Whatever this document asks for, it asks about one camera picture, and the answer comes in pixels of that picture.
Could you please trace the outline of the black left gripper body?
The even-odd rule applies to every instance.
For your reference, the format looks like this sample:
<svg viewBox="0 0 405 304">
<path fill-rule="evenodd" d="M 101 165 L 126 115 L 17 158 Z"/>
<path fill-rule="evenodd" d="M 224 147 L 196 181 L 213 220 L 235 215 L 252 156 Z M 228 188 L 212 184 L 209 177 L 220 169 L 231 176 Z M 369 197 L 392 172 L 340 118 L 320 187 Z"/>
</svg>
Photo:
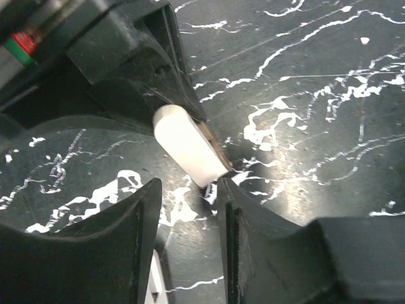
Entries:
<svg viewBox="0 0 405 304">
<path fill-rule="evenodd" d="M 1 89 L 17 77 L 79 75 L 106 81 L 118 58 L 137 45 L 132 26 L 149 1 L 3 1 Z"/>
</svg>

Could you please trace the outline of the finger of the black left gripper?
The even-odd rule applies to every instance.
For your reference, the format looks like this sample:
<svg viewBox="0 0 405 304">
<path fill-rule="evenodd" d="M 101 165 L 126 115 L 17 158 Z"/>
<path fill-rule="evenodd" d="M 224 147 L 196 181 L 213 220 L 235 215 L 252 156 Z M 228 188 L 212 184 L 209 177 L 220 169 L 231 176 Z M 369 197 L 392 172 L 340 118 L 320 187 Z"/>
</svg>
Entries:
<svg viewBox="0 0 405 304">
<path fill-rule="evenodd" d="M 163 50 L 166 61 L 155 68 L 158 86 L 153 92 L 165 102 L 183 107 L 195 121 L 205 122 L 206 113 L 190 82 L 174 9 L 169 1 L 148 3 L 152 11 L 142 17 L 142 22 Z"/>
<path fill-rule="evenodd" d="M 1 148 L 35 130 L 131 130 L 152 134 L 154 107 L 126 80 L 91 85 L 79 75 L 17 77 L 1 89 Z"/>
</svg>

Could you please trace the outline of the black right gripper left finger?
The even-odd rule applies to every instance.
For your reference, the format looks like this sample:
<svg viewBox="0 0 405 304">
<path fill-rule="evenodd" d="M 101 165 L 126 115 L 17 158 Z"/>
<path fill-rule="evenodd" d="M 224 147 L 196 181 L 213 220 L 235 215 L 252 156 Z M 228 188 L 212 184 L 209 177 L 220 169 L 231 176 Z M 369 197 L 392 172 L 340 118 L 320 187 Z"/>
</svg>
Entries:
<svg viewBox="0 0 405 304">
<path fill-rule="evenodd" d="M 57 233 L 1 226 L 2 303 L 143 303 L 162 203 L 151 179 Z"/>
</svg>

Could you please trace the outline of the white stapler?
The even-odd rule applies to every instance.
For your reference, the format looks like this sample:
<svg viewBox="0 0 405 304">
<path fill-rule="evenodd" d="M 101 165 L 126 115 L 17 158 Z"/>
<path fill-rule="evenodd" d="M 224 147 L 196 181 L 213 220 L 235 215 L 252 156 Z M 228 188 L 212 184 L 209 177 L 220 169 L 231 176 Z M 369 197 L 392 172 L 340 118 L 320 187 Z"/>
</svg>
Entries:
<svg viewBox="0 0 405 304">
<path fill-rule="evenodd" d="M 153 116 L 154 137 L 199 187 L 232 168 L 204 122 L 196 123 L 181 106 L 168 104 Z"/>
<path fill-rule="evenodd" d="M 145 304 L 168 304 L 168 296 L 158 252 L 153 251 Z"/>
</svg>

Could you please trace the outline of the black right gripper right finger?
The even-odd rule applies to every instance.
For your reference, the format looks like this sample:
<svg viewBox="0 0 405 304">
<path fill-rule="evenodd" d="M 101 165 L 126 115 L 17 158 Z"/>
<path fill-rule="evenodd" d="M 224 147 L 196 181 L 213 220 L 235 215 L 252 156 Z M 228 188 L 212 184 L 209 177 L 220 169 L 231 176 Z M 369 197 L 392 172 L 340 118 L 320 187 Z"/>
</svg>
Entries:
<svg viewBox="0 0 405 304">
<path fill-rule="evenodd" d="M 227 303 L 403 303 L 404 217 L 296 225 L 218 181 Z"/>
</svg>

